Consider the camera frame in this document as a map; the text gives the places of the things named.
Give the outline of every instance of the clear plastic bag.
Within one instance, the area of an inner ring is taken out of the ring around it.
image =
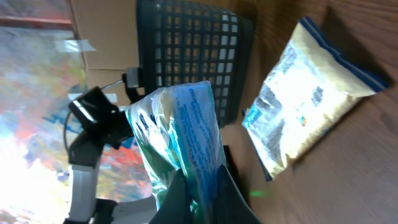
[[[386,86],[347,61],[306,17],[264,80],[243,126],[274,178],[362,97]]]
[[[126,110],[158,208],[182,169],[194,221],[213,214],[216,174],[225,164],[209,81],[159,88]]]

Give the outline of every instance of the wooden surface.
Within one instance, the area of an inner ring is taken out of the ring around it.
[[[264,223],[398,223],[398,1],[202,1],[256,22],[256,39],[241,98],[249,107],[278,61],[297,20],[310,16],[352,61],[391,82],[366,98],[295,169],[266,183],[246,130],[221,132]]]

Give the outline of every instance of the cable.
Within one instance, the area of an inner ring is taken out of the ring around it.
[[[106,89],[111,88],[111,87],[113,87],[113,86],[115,86],[115,85],[117,85],[117,84],[120,84],[120,83],[122,83],[122,82],[123,82],[123,80],[118,80],[118,81],[116,81],[116,82],[114,82],[114,83],[112,83],[112,84],[109,84],[109,85],[106,85],[106,86],[102,87],[101,89],[102,89],[102,90],[106,90]]]
[[[113,86],[115,86],[115,85],[117,85],[117,84],[120,84],[120,83],[122,83],[123,82],[123,80],[118,80],[118,81],[116,81],[116,82],[114,82],[114,83],[111,83],[111,84],[109,84],[109,85],[106,85],[106,86],[102,86],[100,89],[101,90],[106,90],[106,89],[108,89],[108,88],[111,88],[111,87],[113,87]],[[63,123],[63,132],[62,132],[62,138],[63,138],[63,146],[65,147],[65,150],[67,151],[67,153],[68,153],[68,149],[69,149],[69,147],[68,147],[68,140],[67,140],[67,127],[68,127],[68,120],[69,120],[69,117],[70,117],[70,115],[71,115],[71,111],[70,110],[68,110],[68,114],[67,114],[67,117],[65,118],[65,121],[64,121],[64,123]]]

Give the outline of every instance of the black wire basket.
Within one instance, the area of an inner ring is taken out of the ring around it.
[[[211,82],[218,125],[236,120],[253,38],[252,22],[189,1],[137,2],[144,87]]]

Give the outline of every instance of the crumpled plastic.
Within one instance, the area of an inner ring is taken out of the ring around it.
[[[182,169],[195,223],[214,214],[216,175],[225,165],[209,81],[159,88],[126,110],[158,209]]]

